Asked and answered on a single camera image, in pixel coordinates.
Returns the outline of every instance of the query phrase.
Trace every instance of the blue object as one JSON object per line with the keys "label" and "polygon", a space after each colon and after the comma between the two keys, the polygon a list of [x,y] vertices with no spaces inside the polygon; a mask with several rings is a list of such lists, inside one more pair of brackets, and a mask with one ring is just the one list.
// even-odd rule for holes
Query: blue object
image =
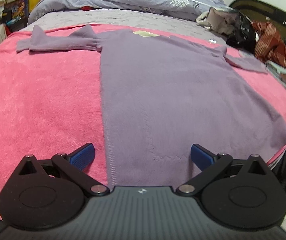
{"label": "blue object", "polygon": [[191,160],[201,171],[204,171],[217,160],[217,156],[202,146],[193,144],[191,148]]}
{"label": "blue object", "polygon": [[82,171],[93,162],[94,158],[94,145],[87,143],[81,148],[78,148],[76,151],[69,154],[67,160],[70,162],[70,164]]}

